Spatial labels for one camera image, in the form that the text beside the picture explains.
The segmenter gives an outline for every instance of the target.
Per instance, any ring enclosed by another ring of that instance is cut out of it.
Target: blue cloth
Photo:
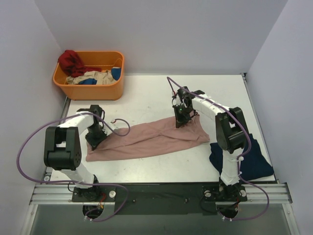
[[[117,81],[117,80],[120,78],[121,72],[122,72],[122,69],[119,68],[119,67],[113,67],[113,68],[111,69],[111,74],[112,74],[112,77],[113,77],[113,79],[114,79],[115,81]]]
[[[79,83],[79,85],[96,85],[96,84],[97,84],[97,80],[94,78],[88,78]]]
[[[261,177],[266,177],[274,174],[273,167],[265,160],[261,153],[261,149],[257,140],[249,134],[252,146],[250,152],[244,156],[244,160],[240,164],[241,177],[244,180],[255,180]],[[212,165],[222,173],[223,168],[223,150],[217,143],[212,143],[210,162]]]

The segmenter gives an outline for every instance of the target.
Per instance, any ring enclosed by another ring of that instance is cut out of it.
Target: beige cloth
[[[98,72],[98,71],[90,71],[86,72],[83,76],[79,77],[67,77],[67,83],[70,85],[79,84],[81,81],[87,80],[89,78],[93,78],[97,80],[97,85],[109,85],[115,82],[112,77],[111,71]]]

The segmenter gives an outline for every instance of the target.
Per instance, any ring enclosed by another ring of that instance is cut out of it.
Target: white table
[[[240,107],[245,115],[249,132],[260,144],[263,156],[270,163],[261,132],[254,116],[252,106],[240,75],[173,75],[171,76],[189,90],[202,90],[217,102],[228,107]],[[123,118],[130,125],[156,121],[174,116],[171,104],[171,88],[166,75],[125,76],[123,96],[117,101],[71,101],[68,116],[80,108],[91,104],[100,105],[106,112],[105,119]],[[216,142],[215,123],[200,114],[203,129],[210,135],[210,142]],[[126,127],[122,122],[118,127]],[[210,144],[204,143],[192,149],[164,154],[155,157],[86,162],[87,145],[85,134],[80,136],[82,163],[103,183],[157,183],[157,182],[216,182],[219,173],[209,161]],[[66,180],[68,177],[53,171],[51,180]],[[265,177],[258,181],[274,181],[275,177]]]

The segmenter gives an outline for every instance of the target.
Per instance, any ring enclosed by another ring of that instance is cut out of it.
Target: wire
[[[243,152],[242,154],[239,154],[239,155],[237,156],[237,160],[239,160],[240,157],[246,155],[246,154],[251,150],[252,143],[251,143],[249,134],[247,133],[247,131],[245,130],[245,128],[242,126],[242,124],[231,114],[231,112],[230,112],[229,110],[227,110],[226,108],[224,108],[222,105],[219,105],[219,104],[214,103],[212,100],[210,100],[210,99],[208,99],[208,98],[204,98],[204,97],[202,97],[202,96],[200,96],[200,95],[198,95],[198,94],[195,94],[195,93],[193,93],[193,92],[190,92],[189,90],[184,89],[182,86],[180,86],[177,82],[175,82],[175,81],[174,81],[172,78],[170,78],[170,77],[167,77],[167,80],[168,80],[168,82],[170,83],[170,85],[171,85],[171,82],[173,82],[176,86],[178,86],[180,89],[184,90],[185,92],[187,92],[187,93],[189,93],[189,94],[192,94],[192,95],[194,95],[195,97],[198,97],[198,98],[200,98],[200,99],[206,100],[206,101],[208,101],[209,103],[213,104],[214,106],[216,106],[216,107],[218,107],[218,108],[224,110],[224,111],[235,121],[235,123],[237,123],[237,125],[238,125],[238,126],[240,127],[240,129],[243,131],[243,133],[244,133],[244,135],[245,135],[245,137],[246,137],[246,139],[247,139],[247,142],[248,142],[248,149],[247,149],[245,152]],[[251,220],[251,219],[258,218],[258,217],[260,217],[261,215],[265,214],[266,211],[268,210],[268,208],[269,208],[269,196],[268,196],[268,194],[265,192],[264,189],[262,189],[261,187],[255,185],[255,184],[253,184],[253,183],[251,183],[251,182],[248,182],[248,181],[244,180],[244,179],[241,177],[241,175],[240,175],[240,161],[237,161],[237,171],[238,171],[238,177],[239,177],[239,179],[240,179],[241,181],[243,181],[244,183],[246,183],[246,184],[248,184],[248,185],[251,185],[251,186],[254,186],[254,187],[258,188],[259,190],[261,190],[261,191],[265,194],[265,196],[266,196],[266,198],[267,198],[267,205],[266,205],[265,209],[264,209],[262,212],[260,212],[259,214],[255,215],[255,216],[247,217],[247,218],[234,218],[234,219],[230,219],[230,218],[225,217],[225,219],[227,219],[227,220],[232,220],[232,221],[238,221],[238,220]]]
[[[74,191],[72,191],[72,190],[69,189],[69,185],[70,185],[70,184],[71,184],[70,182],[67,184],[67,189],[68,189],[70,192],[74,192]]]
[[[205,212],[208,212],[208,213],[211,213],[211,214],[216,214],[217,210],[216,210],[216,211],[209,211],[209,210],[207,210],[206,208],[203,207],[202,201],[203,201],[204,197],[205,197],[205,195],[203,195],[202,198],[201,198],[200,201],[199,201],[199,206],[200,206],[200,208],[201,208],[203,211],[205,211]]]
[[[196,110],[193,110],[194,114],[192,116],[190,116],[190,118],[195,117],[196,115],[198,115],[198,112]]]
[[[99,202],[99,205],[101,206],[101,208],[103,209],[103,206],[102,206],[102,202],[106,199],[107,195],[105,193],[102,193],[103,197],[102,199],[100,200]]]
[[[42,126],[40,126],[37,130],[35,130],[33,133],[31,133],[27,138],[26,140],[23,142],[23,144],[20,146],[20,149],[18,151],[18,154],[17,154],[17,157],[16,157],[16,166],[17,166],[17,169],[19,171],[19,173],[26,179],[30,180],[30,181],[33,181],[35,183],[39,183],[39,184],[61,184],[61,183],[77,183],[77,184],[81,184],[81,185],[86,185],[86,186],[113,186],[113,187],[117,187],[117,188],[122,188],[126,191],[126,197],[124,199],[124,201],[122,202],[122,204],[119,206],[119,208],[117,208],[117,210],[109,215],[108,217],[104,218],[104,219],[99,219],[99,220],[93,220],[94,222],[102,222],[102,221],[106,221],[110,218],[112,218],[114,215],[116,215],[122,208],[123,206],[125,205],[127,199],[128,199],[128,195],[129,195],[129,191],[128,189],[123,186],[123,185],[118,185],[118,184],[107,184],[107,183],[95,183],[95,184],[88,184],[88,183],[83,183],[83,182],[78,182],[76,180],[55,180],[55,181],[43,181],[43,180],[37,180],[37,179],[34,179],[34,178],[31,178],[30,176],[26,175],[22,168],[21,168],[21,164],[20,164],[20,158],[21,158],[21,154],[22,154],[22,151],[24,149],[24,147],[26,146],[26,144],[30,141],[30,139],[35,135],[37,134],[40,130],[44,129],[45,127],[47,126],[50,126],[54,123],[57,123],[57,122],[61,122],[61,121],[65,121],[65,120],[68,120],[68,119],[71,119],[71,118],[75,118],[75,117],[78,117],[78,116],[81,116],[81,115],[92,115],[94,117],[96,117],[97,119],[99,119],[104,125],[106,125],[113,133],[115,133],[116,135],[118,136],[126,136],[127,134],[129,134],[129,132],[131,131],[131,126],[129,125],[129,123],[121,118],[117,118],[115,120],[120,120],[120,121],[123,121],[125,122],[127,125],[128,125],[128,131],[127,133],[125,134],[119,134],[117,132],[115,132],[114,130],[112,130],[108,125],[107,123],[101,118],[99,117],[98,115],[96,114],[93,114],[93,113],[90,113],[90,112],[86,112],[86,113],[79,113],[79,114],[75,114],[75,115],[72,115],[72,116],[68,116],[68,117],[65,117],[65,118],[61,118],[61,119],[58,119],[58,120],[54,120],[54,121],[50,121]]]
[[[228,207],[221,208],[221,209],[217,209],[217,210],[218,210],[218,212],[223,212],[223,211],[225,211],[225,210],[227,210],[227,209],[229,209],[229,208],[232,208],[232,207],[234,207],[234,206],[239,206],[239,203],[240,203],[240,201],[238,200],[237,202],[235,202],[234,204],[231,204],[231,205],[228,206]]]
[[[101,111],[101,115],[100,115],[100,117],[101,117],[101,119],[103,119],[103,120],[104,120],[104,110],[102,110],[102,111]]]

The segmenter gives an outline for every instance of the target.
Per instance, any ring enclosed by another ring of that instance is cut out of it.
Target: laundry
[[[252,146],[251,150],[244,156],[244,160],[240,163],[241,177],[244,180],[255,180],[274,174],[273,167],[266,161],[261,153],[261,149],[257,140],[253,135],[249,135]],[[222,173],[223,168],[223,150],[217,143],[211,143],[210,162],[212,165]],[[248,149],[248,145],[244,147],[243,152]]]
[[[97,80],[93,78],[88,78],[79,83],[79,85],[96,85],[96,84],[97,84]]]
[[[209,142],[209,135],[196,115],[186,125],[176,128],[175,117],[143,123],[131,127],[127,136],[111,134],[92,151],[88,145],[86,161],[110,161],[146,158],[193,148]],[[124,133],[127,128],[119,129]]]
[[[115,81],[117,81],[120,78],[121,72],[122,72],[122,69],[119,67],[113,67],[111,69],[111,74]]]
[[[58,59],[61,69],[67,76],[78,77],[88,71],[101,71],[101,68],[87,67],[73,50],[66,50]]]
[[[67,83],[70,85],[81,84],[82,81],[90,78],[95,79],[97,81],[97,85],[109,85],[115,82],[111,72],[107,70],[105,72],[90,71],[79,77],[69,76],[67,77]]]

